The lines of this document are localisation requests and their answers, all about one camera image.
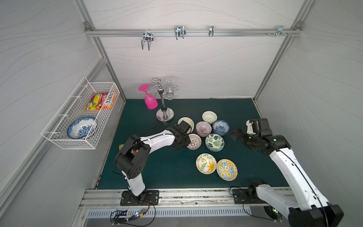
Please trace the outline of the white lattice bowl front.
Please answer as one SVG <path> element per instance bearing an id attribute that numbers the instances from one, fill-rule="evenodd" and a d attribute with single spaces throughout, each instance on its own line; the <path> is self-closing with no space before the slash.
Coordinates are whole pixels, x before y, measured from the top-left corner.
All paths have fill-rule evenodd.
<path id="1" fill-rule="evenodd" d="M 190 144 L 187 146 L 188 149 L 190 150 L 197 150 L 202 143 L 201 137 L 197 134 L 189 134 L 189 138 L 190 138 Z"/>

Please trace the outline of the cream bowl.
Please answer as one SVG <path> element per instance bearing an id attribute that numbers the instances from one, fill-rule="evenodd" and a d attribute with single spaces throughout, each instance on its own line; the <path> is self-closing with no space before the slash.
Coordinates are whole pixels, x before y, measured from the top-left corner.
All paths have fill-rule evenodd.
<path id="1" fill-rule="evenodd" d="M 187 124 L 191 126 L 191 128 L 188 130 L 187 133 L 188 134 L 192 133 L 195 126 L 194 121 L 189 117 L 182 117 L 178 120 L 178 124 L 180 124 L 182 121 L 185 121 Z"/>

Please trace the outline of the pink striped bowl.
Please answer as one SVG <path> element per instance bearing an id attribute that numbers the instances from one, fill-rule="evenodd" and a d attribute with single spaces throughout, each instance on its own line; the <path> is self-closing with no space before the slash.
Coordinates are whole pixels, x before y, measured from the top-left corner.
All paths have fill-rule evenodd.
<path id="1" fill-rule="evenodd" d="M 208 124 L 207 122 L 198 122 L 196 124 L 196 132 L 201 132 L 201 133 L 211 133 L 212 132 L 212 127 L 210 124 Z"/>
<path id="2" fill-rule="evenodd" d="M 210 133 L 201 133 L 201 132 L 197 132 L 197 134 L 198 134 L 200 137 L 207 137 L 208 135 L 210 135 Z"/>

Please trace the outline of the green leaf bowl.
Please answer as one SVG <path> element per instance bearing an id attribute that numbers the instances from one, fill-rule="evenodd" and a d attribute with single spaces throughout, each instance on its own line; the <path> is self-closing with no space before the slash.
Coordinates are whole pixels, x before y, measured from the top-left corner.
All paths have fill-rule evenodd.
<path id="1" fill-rule="evenodd" d="M 220 135 L 212 133 L 206 137 L 205 144 L 210 147 L 225 146 L 225 140 Z"/>
<path id="2" fill-rule="evenodd" d="M 209 145 L 207 145 L 206 147 L 207 147 L 207 149 L 209 149 L 212 152 L 219 152 L 224 148 L 224 146 L 217 146 L 217 147 L 212 146 L 212 147 L 210 147 Z"/>

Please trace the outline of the blue patterned bowl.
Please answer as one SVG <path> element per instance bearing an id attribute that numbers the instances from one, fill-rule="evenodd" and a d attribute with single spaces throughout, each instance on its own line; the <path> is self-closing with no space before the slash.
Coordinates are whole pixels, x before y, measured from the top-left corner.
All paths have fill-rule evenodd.
<path id="1" fill-rule="evenodd" d="M 215 131 L 215 130 L 213 130 L 213 132 L 214 132 L 215 134 L 220 135 L 220 136 L 225 136 L 225 135 L 227 135 L 227 134 L 229 133 L 229 131 L 221 132 L 221 131 Z"/>

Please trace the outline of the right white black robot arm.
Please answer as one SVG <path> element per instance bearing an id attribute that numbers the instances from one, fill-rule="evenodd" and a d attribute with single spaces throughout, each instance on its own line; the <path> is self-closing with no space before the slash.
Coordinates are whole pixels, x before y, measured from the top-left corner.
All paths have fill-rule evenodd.
<path id="1" fill-rule="evenodd" d="M 336 227 L 344 216 L 339 205 L 333 205 L 317 189 L 298 162 L 294 152 L 281 136 L 273 136 L 270 130 L 248 134 L 236 128 L 230 134 L 232 140 L 261 151 L 269 156 L 288 182 L 296 201 L 277 192 L 263 180 L 252 181 L 246 189 L 251 202 L 264 201 L 285 217 L 291 227 Z"/>

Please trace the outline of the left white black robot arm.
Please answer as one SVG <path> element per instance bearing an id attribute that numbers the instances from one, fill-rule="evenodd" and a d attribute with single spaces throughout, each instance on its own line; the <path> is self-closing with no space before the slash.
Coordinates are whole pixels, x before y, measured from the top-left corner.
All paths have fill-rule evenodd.
<path id="1" fill-rule="evenodd" d="M 192 127 L 183 122 L 151 136 L 132 135 L 128 138 L 116 155 L 114 163 L 126 179 L 128 192 L 134 199 L 143 201 L 146 195 L 142 171 L 149 155 L 163 147 L 173 146 L 179 150 L 188 146 L 191 143 L 190 132 Z"/>

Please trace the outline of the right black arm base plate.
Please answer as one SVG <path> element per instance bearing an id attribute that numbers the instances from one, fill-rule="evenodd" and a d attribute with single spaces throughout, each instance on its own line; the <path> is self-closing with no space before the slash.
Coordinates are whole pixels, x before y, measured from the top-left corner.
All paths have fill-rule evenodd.
<path id="1" fill-rule="evenodd" d="M 257 197 L 257 194 L 251 189 L 232 189 L 232 196 L 235 204 L 263 204 L 263 200 Z"/>

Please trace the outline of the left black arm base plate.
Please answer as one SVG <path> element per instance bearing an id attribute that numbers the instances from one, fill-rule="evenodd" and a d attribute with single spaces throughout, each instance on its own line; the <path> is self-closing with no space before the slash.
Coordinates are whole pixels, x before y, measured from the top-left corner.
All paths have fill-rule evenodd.
<path id="1" fill-rule="evenodd" d="M 135 196 L 131 191 L 122 192 L 121 206 L 148 206 L 158 205 L 159 190 L 145 190 L 139 196 Z"/>

